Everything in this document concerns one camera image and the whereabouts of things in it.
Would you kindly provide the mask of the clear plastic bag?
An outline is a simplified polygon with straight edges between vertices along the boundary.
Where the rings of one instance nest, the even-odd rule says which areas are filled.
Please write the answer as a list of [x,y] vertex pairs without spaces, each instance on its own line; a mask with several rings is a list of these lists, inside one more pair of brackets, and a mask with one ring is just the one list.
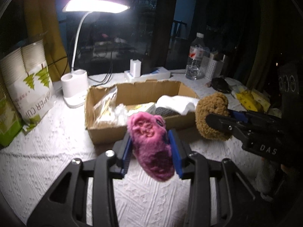
[[113,87],[94,105],[94,127],[115,124],[117,94],[118,88]]

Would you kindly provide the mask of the pink plush toy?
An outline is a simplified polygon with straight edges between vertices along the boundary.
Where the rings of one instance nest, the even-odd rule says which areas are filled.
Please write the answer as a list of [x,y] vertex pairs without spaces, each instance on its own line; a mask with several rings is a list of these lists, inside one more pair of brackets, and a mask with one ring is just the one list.
[[147,175],[159,182],[171,179],[175,169],[163,117],[135,113],[128,118],[127,131],[133,143],[133,154]]

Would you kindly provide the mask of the white embossed table cloth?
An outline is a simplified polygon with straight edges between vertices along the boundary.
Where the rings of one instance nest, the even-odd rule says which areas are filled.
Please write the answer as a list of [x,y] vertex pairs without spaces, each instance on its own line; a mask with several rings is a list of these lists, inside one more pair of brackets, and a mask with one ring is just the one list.
[[[60,83],[55,82],[54,87],[55,106],[30,133],[19,133],[1,150],[1,192],[23,222],[73,158],[90,160],[112,147],[92,143],[85,128],[84,107],[67,107]],[[181,130],[179,136],[208,159],[231,159],[255,183],[261,158],[242,150],[236,138],[205,140],[196,128]],[[174,176],[157,182],[132,159],[125,178],[114,182],[114,190],[120,226],[183,225],[189,181]]]

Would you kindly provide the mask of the yellow curtain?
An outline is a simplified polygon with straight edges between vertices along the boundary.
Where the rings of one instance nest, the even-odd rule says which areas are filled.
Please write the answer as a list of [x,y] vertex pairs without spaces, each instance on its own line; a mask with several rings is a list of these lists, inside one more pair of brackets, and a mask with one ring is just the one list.
[[61,80],[70,68],[60,35],[55,0],[24,0],[24,13],[28,36],[43,35],[51,80]]

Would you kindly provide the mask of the clear water bottle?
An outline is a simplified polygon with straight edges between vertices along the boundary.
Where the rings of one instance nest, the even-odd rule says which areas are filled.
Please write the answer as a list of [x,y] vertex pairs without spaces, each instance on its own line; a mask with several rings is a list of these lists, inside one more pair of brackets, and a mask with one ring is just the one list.
[[197,32],[196,38],[192,41],[188,53],[188,60],[185,69],[187,79],[197,79],[199,69],[204,55],[204,34]]

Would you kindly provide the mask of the paper cup pack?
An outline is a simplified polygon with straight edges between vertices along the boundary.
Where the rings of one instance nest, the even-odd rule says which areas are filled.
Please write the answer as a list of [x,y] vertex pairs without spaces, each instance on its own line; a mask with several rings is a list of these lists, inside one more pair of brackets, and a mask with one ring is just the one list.
[[1,59],[1,72],[13,104],[25,122],[24,130],[35,128],[56,101],[43,40],[7,54]]

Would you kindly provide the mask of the cardboard box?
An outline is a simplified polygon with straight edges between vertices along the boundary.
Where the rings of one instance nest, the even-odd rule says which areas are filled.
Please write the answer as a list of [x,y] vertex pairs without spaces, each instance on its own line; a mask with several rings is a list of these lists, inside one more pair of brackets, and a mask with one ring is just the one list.
[[[152,104],[166,96],[199,98],[193,89],[179,81],[147,81],[122,83],[118,89],[115,106],[122,104],[129,111],[151,111]],[[111,144],[124,137],[126,126],[114,124],[95,124],[94,106],[110,92],[113,87],[90,87],[85,101],[85,127],[94,145]]]

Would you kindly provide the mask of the white perforated basket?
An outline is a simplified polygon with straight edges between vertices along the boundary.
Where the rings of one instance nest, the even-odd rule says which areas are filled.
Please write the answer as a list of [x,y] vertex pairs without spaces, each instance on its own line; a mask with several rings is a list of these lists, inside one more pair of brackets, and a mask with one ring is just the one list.
[[210,54],[208,66],[206,68],[205,78],[212,80],[221,75],[221,71],[225,62],[223,60],[217,60],[214,54]]

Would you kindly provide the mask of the white power adapter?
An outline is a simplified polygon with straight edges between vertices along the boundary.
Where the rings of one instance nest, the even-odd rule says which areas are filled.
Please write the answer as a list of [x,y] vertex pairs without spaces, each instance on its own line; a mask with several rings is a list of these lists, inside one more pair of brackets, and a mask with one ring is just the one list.
[[138,59],[130,60],[130,74],[132,77],[137,78],[141,76],[141,61]]

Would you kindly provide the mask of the white textured towel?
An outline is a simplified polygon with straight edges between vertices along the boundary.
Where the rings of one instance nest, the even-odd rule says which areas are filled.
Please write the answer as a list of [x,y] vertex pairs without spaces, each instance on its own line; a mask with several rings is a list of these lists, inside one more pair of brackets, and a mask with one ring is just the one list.
[[166,108],[173,110],[180,115],[186,115],[188,112],[195,112],[199,99],[188,96],[161,96],[156,104],[156,108]]

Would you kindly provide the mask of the yellow tissue pack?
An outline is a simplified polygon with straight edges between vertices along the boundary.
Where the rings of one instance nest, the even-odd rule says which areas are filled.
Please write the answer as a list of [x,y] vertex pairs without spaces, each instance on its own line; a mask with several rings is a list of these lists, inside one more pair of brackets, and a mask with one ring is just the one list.
[[235,95],[241,105],[248,111],[266,113],[271,105],[270,100],[255,89],[252,91],[246,89],[239,93],[235,93]]

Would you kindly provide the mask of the black round object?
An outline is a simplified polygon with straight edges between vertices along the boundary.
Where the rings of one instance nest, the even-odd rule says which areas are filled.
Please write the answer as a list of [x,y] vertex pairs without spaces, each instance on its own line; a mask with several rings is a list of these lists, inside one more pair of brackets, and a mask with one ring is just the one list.
[[231,94],[229,84],[222,77],[213,78],[211,81],[211,87],[218,92]]

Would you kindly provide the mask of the brown fuzzy plush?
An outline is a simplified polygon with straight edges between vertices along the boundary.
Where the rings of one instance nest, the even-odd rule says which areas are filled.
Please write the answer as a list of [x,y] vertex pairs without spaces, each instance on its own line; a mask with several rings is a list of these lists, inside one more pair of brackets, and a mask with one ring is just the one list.
[[208,95],[200,99],[195,110],[195,122],[198,132],[202,137],[208,140],[226,141],[231,135],[224,131],[218,131],[213,128],[214,125],[208,124],[207,121],[215,121],[216,115],[229,117],[229,101],[227,97],[219,92]]

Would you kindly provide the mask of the cartoon printed tissue pack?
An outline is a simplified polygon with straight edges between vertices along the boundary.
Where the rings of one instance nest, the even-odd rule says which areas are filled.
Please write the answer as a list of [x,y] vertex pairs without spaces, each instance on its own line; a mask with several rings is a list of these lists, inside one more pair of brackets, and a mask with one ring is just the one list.
[[115,108],[115,115],[117,117],[118,124],[124,126],[127,123],[128,117],[132,116],[133,114],[138,112],[154,114],[155,110],[156,105],[153,102],[127,106],[124,104],[119,104]]

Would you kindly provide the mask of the white power strip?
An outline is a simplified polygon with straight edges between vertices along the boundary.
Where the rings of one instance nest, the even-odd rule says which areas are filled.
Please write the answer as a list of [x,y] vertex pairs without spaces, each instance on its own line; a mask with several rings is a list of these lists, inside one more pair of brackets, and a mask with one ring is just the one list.
[[140,77],[133,77],[130,71],[124,72],[124,77],[128,82],[145,82],[148,80],[164,80],[169,79],[171,72],[164,67],[158,67],[151,73],[141,75]]

